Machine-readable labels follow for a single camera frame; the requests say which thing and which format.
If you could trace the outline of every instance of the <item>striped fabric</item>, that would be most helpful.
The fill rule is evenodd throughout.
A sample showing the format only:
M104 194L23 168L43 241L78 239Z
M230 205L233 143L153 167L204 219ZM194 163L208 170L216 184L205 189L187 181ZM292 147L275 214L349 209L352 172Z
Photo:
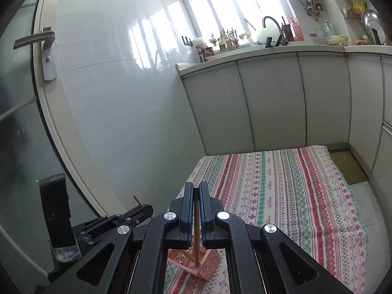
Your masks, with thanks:
M210 195L246 223L277 225L353 293L363 293L368 234L326 147L206 156L189 181L207 181ZM208 282L169 263L165 293L229 293L221 254Z

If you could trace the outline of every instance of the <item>kitchen counter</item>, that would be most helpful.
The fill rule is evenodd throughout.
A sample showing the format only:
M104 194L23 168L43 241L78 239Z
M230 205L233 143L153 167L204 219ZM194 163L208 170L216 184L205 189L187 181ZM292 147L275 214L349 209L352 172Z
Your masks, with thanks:
M176 65L176 69L179 76L184 76L189 73L193 73L205 68L224 64L227 62L238 61L245 58L252 58L256 56L272 55L272 54L283 54L283 53L295 53L295 52L334 52L334 53L371 53L392 56L392 46L383 45L362 45L362 46L329 46L329 45L288 45L280 47L272 47L266 49L264 45L255 47L249 47L245 49L238 49L231 52L227 52L221 55L215 60L211 60L199 64L179 63Z

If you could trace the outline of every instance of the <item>cabinet door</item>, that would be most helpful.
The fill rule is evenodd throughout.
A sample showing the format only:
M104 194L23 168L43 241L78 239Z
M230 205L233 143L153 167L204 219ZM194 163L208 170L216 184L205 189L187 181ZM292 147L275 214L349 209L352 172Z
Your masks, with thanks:
M184 77L184 85L207 155L254 151L237 66Z
M380 146L372 172L373 186L384 212L384 220L392 240L392 128L384 124Z
M384 72L384 120L392 125L392 57L385 57L382 60Z
M347 143L351 91L344 54L298 54L305 90L306 145Z
M238 63L256 151L306 145L305 99L298 59L294 54L285 56Z
M351 128L349 143L370 171L380 140L384 111L383 73L380 57L348 58L351 80Z

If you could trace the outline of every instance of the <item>pink wooden stand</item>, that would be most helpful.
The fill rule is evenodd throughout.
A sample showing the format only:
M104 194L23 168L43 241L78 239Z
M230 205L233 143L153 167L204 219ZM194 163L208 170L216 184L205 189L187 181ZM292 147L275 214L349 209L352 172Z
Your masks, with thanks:
M191 247L187 250L191 256L194 253L195 237L192 236ZM208 281L214 274L221 260L221 255L217 250L206 250L200 245L200 264L196 267L196 263L187 257L181 250L170 250L167 261L179 266L189 274Z

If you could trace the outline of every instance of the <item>yellow package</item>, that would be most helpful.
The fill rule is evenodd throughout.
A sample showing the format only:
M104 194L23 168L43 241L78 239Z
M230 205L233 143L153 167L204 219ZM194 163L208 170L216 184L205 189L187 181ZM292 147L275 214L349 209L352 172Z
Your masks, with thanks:
M366 10L366 3L364 0L352 0L352 8L362 14Z

